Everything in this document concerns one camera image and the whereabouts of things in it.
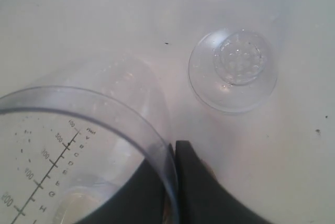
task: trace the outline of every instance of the white table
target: white table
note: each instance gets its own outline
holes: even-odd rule
[[[189,55],[248,14],[276,28],[276,89],[250,113],[214,113],[190,89]],[[333,0],[0,0],[0,95],[124,49],[154,68],[174,139],[191,140],[237,199],[275,224],[335,223],[334,17]]]

